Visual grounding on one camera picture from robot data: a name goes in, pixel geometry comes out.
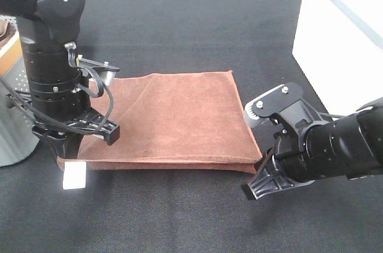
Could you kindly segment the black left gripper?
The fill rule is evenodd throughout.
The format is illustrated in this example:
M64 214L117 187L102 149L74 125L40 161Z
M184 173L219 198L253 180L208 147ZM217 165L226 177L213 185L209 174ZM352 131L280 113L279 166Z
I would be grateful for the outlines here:
M62 125L57 125L51 121L47 121L32 112L30 109L32 107L32 101L29 93L22 93L20 91L16 91L16 93L24 100L24 102L21 103L21 101L19 101L19 99L14 95L7 93L5 95L6 106L8 108L17 108L24 117L32 122L33 126L37 126L44 130L55 131L48 132L45 136L45 139L52 149L55 157L63 159L77 159L81 141L84 137L83 135L98 136L102 138L107 145L112 145L120 137L120 126L110 120L105 120L102 127L98 129L104 119L104 116L93 108L90 108L87 112L81 113L79 117L75 117L72 120L61 121L60 123L68 127L66 128Z

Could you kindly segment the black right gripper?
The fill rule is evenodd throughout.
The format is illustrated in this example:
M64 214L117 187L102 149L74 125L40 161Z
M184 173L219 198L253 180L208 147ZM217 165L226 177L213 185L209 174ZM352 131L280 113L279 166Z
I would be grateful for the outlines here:
M282 124L282 130L274 134L273 148L266 151L256 174L241 185L248 200L309 186L315 180L329 177L310 160L307 149L311 130L328 121L305 100L298 100L272 117Z

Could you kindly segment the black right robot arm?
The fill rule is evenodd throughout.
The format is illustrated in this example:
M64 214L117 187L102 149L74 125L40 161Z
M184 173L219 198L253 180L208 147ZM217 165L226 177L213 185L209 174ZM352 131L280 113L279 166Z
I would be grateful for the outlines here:
M319 179L358 179L382 173L382 105L326 121L301 97L194 107L191 114L153 114L139 123L127 114L120 139L89 152L103 169L212 169L252 173L250 200Z

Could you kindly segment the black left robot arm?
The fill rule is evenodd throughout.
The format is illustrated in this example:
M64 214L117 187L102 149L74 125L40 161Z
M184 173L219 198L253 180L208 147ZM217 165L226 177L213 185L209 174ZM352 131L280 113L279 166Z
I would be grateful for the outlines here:
M28 91L5 83L6 104L32 122L32 133L55 156L75 159L86 135L112 145L120 128L91 106L109 95L118 68L82 58L77 51L86 0L1 0L1 13L16 18Z

